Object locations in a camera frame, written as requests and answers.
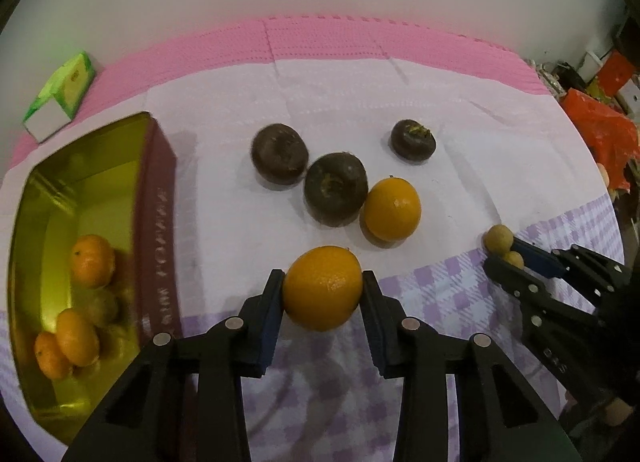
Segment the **orange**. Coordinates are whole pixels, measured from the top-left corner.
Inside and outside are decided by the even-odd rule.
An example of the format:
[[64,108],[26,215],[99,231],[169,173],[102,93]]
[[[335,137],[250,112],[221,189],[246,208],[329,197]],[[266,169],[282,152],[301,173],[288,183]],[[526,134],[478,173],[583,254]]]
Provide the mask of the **orange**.
[[84,288],[108,285],[115,265],[115,252],[101,236],[80,236],[71,249],[71,276]]
[[62,354],[51,332],[40,332],[33,346],[38,366],[47,379],[52,381],[64,379],[71,374],[73,366]]
[[89,366],[98,360],[98,334],[94,326],[72,308],[58,314],[56,339],[62,353],[76,366]]
[[284,310],[309,330],[324,332],[350,317],[362,294],[362,269],[348,249],[325,245],[300,256],[282,285]]
[[421,214],[417,191],[402,178],[380,180],[364,202],[364,223],[372,235],[383,241],[411,236],[420,223]]

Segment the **dark brown fruit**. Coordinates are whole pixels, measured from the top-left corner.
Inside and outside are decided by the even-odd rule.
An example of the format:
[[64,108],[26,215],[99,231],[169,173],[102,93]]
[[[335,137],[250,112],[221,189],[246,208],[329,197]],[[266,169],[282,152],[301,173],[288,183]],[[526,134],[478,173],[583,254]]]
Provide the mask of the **dark brown fruit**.
[[298,132],[285,124],[263,127],[251,145],[251,160],[269,182],[295,184],[306,168],[309,152]]
[[404,159],[413,162],[427,160],[436,151],[431,130],[411,119],[397,122],[391,131],[391,148]]
[[367,172],[351,153],[321,156],[306,172],[306,203],[316,219],[329,225],[356,215],[368,192]]

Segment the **clutter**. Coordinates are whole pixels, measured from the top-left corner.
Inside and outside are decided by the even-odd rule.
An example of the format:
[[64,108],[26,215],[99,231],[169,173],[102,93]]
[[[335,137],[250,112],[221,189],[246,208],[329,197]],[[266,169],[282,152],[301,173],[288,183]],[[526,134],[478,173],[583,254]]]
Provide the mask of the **clutter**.
[[587,88],[587,83],[580,77],[580,74],[575,71],[569,63],[559,61],[553,71],[554,75],[558,78],[560,85],[568,91],[570,88],[574,88],[579,92],[584,92]]
[[536,71],[540,82],[546,86],[546,89],[556,100],[560,101],[566,95],[566,91],[558,81],[558,78],[545,68],[545,66],[553,66],[551,63],[537,64],[533,60],[527,60],[526,62]]
[[630,63],[640,68],[640,26],[633,16],[627,13],[618,33],[613,36],[613,42]]
[[602,68],[602,61],[600,58],[589,51],[584,55],[582,64],[578,68],[578,75],[584,80],[584,82],[591,82],[591,79],[596,76],[598,71]]
[[625,110],[626,115],[632,121],[640,122],[640,88],[634,82],[634,78],[629,79],[626,84],[618,90],[616,100]]
[[624,115],[584,93],[571,89],[560,105],[590,148],[596,162],[609,174],[609,188],[629,189],[624,168],[638,158],[638,130]]
[[636,71],[633,66],[619,51],[613,50],[607,62],[596,74],[599,87],[605,95],[614,96],[618,90],[631,79]]

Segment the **green and white box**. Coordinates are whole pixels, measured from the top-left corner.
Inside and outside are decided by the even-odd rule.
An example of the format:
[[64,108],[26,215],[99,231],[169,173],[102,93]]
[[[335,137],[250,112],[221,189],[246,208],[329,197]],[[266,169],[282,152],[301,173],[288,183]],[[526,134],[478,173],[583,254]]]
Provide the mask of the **green and white box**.
[[94,77],[85,52],[60,66],[29,106],[22,121],[27,131],[42,142],[71,122]]

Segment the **pink foam mat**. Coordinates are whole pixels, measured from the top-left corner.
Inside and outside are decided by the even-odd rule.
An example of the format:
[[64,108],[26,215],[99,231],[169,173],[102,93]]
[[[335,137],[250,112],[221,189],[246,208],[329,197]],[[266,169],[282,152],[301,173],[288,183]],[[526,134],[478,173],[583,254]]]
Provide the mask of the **pink foam mat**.
[[[287,59],[401,59],[548,94],[517,54],[485,41],[378,18],[285,16],[171,39],[110,64],[95,78],[72,124],[169,80]],[[27,132],[21,135],[10,167],[37,145]]]

